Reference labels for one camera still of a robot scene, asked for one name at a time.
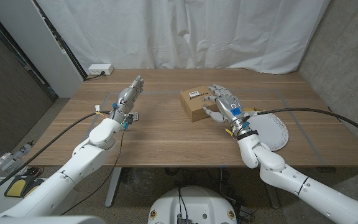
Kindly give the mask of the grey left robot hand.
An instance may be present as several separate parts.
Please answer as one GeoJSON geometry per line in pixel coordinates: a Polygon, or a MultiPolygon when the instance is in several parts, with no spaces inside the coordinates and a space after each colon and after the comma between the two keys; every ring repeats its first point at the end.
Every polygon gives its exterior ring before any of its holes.
{"type": "Polygon", "coordinates": [[[143,87],[144,80],[141,75],[138,75],[130,86],[120,92],[116,101],[116,107],[111,111],[109,118],[122,123],[125,119],[125,114],[131,112],[136,99],[143,92],[143,87]]]}

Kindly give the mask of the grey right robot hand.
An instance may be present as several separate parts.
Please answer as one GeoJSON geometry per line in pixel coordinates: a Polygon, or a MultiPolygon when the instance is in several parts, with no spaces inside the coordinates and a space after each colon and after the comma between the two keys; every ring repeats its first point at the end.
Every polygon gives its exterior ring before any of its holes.
{"type": "Polygon", "coordinates": [[[232,128],[232,135],[236,140],[241,140],[247,136],[256,134],[256,130],[252,130],[247,121],[250,116],[244,115],[244,108],[238,97],[233,96],[232,93],[225,87],[212,84],[208,89],[213,95],[208,95],[202,101],[214,101],[219,109],[219,112],[208,109],[204,104],[203,109],[205,113],[218,123],[227,121],[232,128]]]}

